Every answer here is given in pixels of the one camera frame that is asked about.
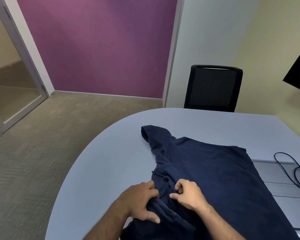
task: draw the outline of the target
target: left hand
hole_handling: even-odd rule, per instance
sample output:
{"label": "left hand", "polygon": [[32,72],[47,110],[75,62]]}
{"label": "left hand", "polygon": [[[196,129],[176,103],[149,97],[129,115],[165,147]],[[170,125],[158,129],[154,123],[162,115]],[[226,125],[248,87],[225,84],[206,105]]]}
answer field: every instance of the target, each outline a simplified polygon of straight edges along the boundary
{"label": "left hand", "polygon": [[155,189],[155,183],[150,180],[147,183],[130,186],[122,192],[118,201],[127,207],[130,217],[160,223],[160,218],[146,209],[148,201],[153,197],[159,197],[159,191]]}

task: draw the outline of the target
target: mesh chair back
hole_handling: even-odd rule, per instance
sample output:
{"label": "mesh chair back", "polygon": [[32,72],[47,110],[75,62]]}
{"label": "mesh chair back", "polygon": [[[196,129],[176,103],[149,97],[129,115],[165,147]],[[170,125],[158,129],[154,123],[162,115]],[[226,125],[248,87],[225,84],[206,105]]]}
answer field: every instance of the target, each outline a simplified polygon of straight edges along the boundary
{"label": "mesh chair back", "polygon": [[193,65],[184,108],[234,112],[242,75],[235,67]]}

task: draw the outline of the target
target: navy blue hoodie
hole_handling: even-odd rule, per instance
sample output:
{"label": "navy blue hoodie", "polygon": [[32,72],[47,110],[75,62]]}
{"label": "navy blue hoodie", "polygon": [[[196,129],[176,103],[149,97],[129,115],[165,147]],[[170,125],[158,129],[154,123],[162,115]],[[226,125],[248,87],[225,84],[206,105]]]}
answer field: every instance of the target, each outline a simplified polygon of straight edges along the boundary
{"label": "navy blue hoodie", "polygon": [[147,210],[161,222],[134,219],[121,240],[212,239],[201,219],[169,197],[179,179],[195,181],[208,203],[247,240],[297,240],[292,225],[255,169],[246,149],[212,145],[157,126],[143,126],[157,166],[152,172],[160,198]]}

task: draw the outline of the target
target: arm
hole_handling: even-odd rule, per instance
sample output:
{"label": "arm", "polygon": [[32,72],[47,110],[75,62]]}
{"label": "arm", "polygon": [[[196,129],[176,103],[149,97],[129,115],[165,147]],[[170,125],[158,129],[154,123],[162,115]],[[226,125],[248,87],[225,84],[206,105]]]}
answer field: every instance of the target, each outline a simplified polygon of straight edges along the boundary
{"label": "arm", "polygon": [[159,217],[146,209],[153,197],[159,197],[159,192],[152,180],[130,186],[112,203],[83,240],[118,240],[128,217],[160,223]]}
{"label": "arm", "polygon": [[170,194],[170,198],[177,200],[185,208],[195,211],[207,227],[213,240],[245,240],[208,204],[195,182],[180,179],[176,183],[175,190],[179,193]]}

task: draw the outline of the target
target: hand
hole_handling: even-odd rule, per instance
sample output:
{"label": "hand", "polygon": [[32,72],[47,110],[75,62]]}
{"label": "hand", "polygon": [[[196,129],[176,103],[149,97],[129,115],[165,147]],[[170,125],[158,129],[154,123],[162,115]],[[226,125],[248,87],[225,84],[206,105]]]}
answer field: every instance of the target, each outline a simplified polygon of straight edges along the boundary
{"label": "hand", "polygon": [[146,209],[148,201],[153,197],[159,197],[159,191],[155,189],[155,183],[150,180],[147,183],[130,186],[122,192],[118,201],[128,209],[128,216],[160,223],[160,218]]}
{"label": "hand", "polygon": [[177,200],[189,210],[197,211],[199,208],[209,206],[206,198],[195,182],[179,179],[174,189],[178,191],[178,193],[171,193],[170,198]]}

